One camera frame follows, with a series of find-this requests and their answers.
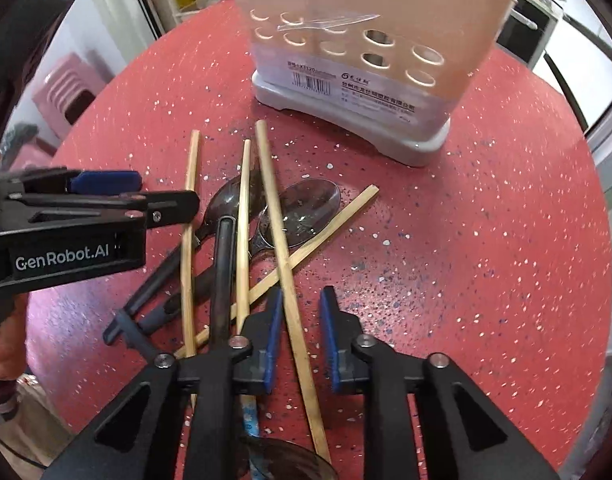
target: barcode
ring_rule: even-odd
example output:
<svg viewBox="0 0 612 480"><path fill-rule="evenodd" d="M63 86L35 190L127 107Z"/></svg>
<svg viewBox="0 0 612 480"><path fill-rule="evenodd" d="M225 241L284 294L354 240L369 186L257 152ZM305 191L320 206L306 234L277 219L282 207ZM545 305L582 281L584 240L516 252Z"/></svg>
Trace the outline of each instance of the barcode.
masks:
<svg viewBox="0 0 612 480"><path fill-rule="evenodd" d="M299 88L311 90L317 94L330 95L330 82L324 81L323 79L293 72L292 84L298 86Z"/></svg>

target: screw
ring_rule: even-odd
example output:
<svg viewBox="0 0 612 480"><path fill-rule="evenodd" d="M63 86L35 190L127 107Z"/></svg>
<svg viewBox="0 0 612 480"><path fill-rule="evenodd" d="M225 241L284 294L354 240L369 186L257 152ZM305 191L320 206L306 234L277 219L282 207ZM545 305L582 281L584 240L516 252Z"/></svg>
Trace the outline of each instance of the screw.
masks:
<svg viewBox="0 0 612 480"><path fill-rule="evenodd" d="M171 354L159 354L155 357L153 364L157 368L170 368L175 362L175 358Z"/></svg>
<svg viewBox="0 0 612 480"><path fill-rule="evenodd" d="M124 216L128 216L128 218L140 218L144 216L144 213L141 211L135 211L134 209L129 209L124 213Z"/></svg>
<svg viewBox="0 0 612 480"><path fill-rule="evenodd" d="M240 350L248 346L248 339L243 335L234 335L228 339L228 346L235 350Z"/></svg>
<svg viewBox="0 0 612 480"><path fill-rule="evenodd" d="M441 352L431 354L428 360L435 368L446 368L451 363L448 355L442 354Z"/></svg>
<svg viewBox="0 0 612 480"><path fill-rule="evenodd" d="M362 348L370 348L371 346L375 346L375 338L372 335L362 334L357 336L357 344Z"/></svg>

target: gray base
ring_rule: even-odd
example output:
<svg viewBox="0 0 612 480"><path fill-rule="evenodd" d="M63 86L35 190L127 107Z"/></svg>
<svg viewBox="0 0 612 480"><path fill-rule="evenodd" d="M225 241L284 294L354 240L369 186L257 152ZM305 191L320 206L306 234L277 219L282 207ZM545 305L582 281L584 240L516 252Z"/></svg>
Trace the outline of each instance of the gray base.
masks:
<svg viewBox="0 0 612 480"><path fill-rule="evenodd" d="M450 129L450 118L428 140L411 140L400 131L345 110L332 103L266 82L255 70L252 77L257 100L276 110L297 110L324 119L357 134L377 151L407 166L426 166L441 149Z"/></svg>

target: spoon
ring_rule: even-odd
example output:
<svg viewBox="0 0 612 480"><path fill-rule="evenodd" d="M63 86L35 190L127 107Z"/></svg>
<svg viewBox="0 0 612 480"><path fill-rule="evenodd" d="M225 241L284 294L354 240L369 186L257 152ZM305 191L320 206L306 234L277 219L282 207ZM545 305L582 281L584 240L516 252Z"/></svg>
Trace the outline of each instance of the spoon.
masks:
<svg viewBox="0 0 612 480"><path fill-rule="evenodd" d="M294 248L313 238L328 225L339 209L341 195L339 187L334 182L324 178L313 178L302 180L285 189L279 195L279 202L284 213L286 241L290 248ZM269 249L273 249L273 236L270 219L264 209L255 234L248 241L248 252L253 258ZM195 304L201 304L210 298L213 282L213 266L195 276L193 280ZM173 294L139 320L138 325L142 332L150 335L177 317L181 309L180 298L179 292Z"/></svg>
<svg viewBox="0 0 612 480"><path fill-rule="evenodd" d="M208 203L202 224L195 231L193 236L193 250L198 250L202 242L215 234L217 224L223 216L237 216L240 206L240 178L236 176L226 182ZM248 192L250 203L249 218L254 218L259 214L265 204L264 193L262 190L262 177L259 168L250 172L250 188ZM130 315L137 314L151 297L157 293L162 286L173 276L179 273L179 262L181 257L180 245L173 249L166 259L155 269L155 271L143 282L135 293L124 305L124 310ZM118 323L113 319L104 330L102 338L107 345L112 344L122 333Z"/></svg>
<svg viewBox="0 0 612 480"><path fill-rule="evenodd" d="M242 434L239 443L238 470L245 472L250 462L264 480L339 480L333 466L293 442Z"/></svg>

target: red table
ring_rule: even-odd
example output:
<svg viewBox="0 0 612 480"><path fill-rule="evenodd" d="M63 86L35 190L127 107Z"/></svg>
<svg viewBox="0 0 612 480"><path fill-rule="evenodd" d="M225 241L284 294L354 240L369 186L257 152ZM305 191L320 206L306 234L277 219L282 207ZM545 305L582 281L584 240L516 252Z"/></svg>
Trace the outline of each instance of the red table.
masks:
<svg viewBox="0 0 612 480"><path fill-rule="evenodd" d="M450 355L558 466L600 378L612 287L604 197L564 98L493 49L452 116L441 155L407 168L336 126L258 104L248 45L232 1L204 10L107 86L54 163L133 168L149 190L179 189L190 130L200 128L204 208L238 173L241 139L265 118L282 186L307 174L329 178L347 203L376 184L376 202L295 275L334 467L343 479L361 478L362 403L334 396L324 376L317 300L326 284L367 332L398 351ZM179 235L178 226L150 232L142 270L33 294L30 365L73 430L144 364L100 336ZM211 255L209 243L196 268ZM272 267L271 258L254 263L252 280ZM208 321L205 305L196 318L199 328ZM174 349L180 334L174 324L154 339ZM310 446L295 377L284 334L260 424Z"/></svg>

